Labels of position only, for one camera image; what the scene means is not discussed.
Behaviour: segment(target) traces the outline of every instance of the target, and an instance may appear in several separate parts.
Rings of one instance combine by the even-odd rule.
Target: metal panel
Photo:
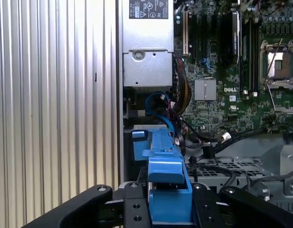
[[[118,186],[115,0],[0,0],[0,228]]]
[[[122,9],[124,86],[138,92],[168,90],[174,52],[173,0],[123,0]]]

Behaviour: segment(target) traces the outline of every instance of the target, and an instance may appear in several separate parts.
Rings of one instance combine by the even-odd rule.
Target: silver metal frame
[[[95,184],[118,187],[114,9],[116,0],[0,0],[0,228]]]

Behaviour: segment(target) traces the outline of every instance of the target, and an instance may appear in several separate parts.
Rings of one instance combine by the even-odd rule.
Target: cable connector
[[[161,98],[162,100],[165,100],[165,95],[162,94],[162,95],[160,96],[160,98]]]
[[[171,102],[170,102],[170,107],[171,107],[171,108],[174,108],[175,104],[176,104],[176,102],[171,101]]]
[[[222,142],[224,143],[225,141],[231,139],[232,136],[230,135],[229,132],[226,132],[226,133],[224,133],[224,134],[221,136],[221,138],[222,138]]]

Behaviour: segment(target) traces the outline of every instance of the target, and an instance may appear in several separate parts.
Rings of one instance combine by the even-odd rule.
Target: circuit chip
[[[194,66],[189,66],[188,71],[189,71],[189,73],[194,73],[195,67]]]
[[[219,123],[219,118],[218,117],[214,117],[213,118],[213,124],[217,124]]]
[[[246,127],[246,121],[240,121],[240,127]]]

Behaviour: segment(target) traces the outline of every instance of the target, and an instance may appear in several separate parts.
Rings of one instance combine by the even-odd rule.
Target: label sticker
[[[169,0],[129,0],[129,19],[168,19]]]

